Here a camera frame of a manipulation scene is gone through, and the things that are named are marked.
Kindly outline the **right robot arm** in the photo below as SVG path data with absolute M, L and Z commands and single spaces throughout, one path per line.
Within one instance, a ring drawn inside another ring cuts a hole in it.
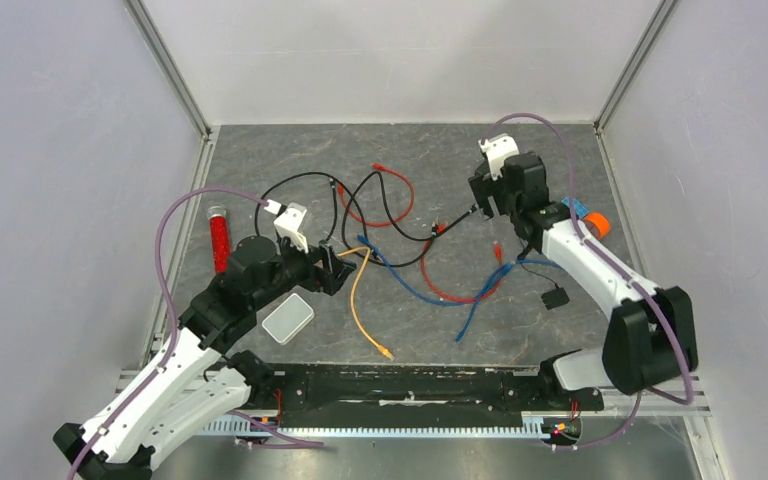
M 487 217 L 508 217 L 516 235 L 570 275 L 608 320 L 601 347 L 542 363 L 537 392 L 545 405 L 562 408 L 589 387 L 609 385 L 633 395 L 689 379 L 699 364 L 689 294 L 630 269 L 573 219 L 568 205 L 551 200 L 536 153 L 515 154 L 500 165 L 483 162 L 468 183 Z

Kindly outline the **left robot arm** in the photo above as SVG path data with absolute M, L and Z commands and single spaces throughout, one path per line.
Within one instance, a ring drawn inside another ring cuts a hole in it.
M 253 352 L 229 350 L 257 325 L 257 313 L 296 287 L 336 294 L 356 271 L 325 242 L 307 250 L 264 236 L 241 240 L 179 316 L 157 355 L 99 413 L 65 423 L 53 441 L 68 478 L 149 479 L 185 441 L 245 404 L 267 405 L 272 368 Z

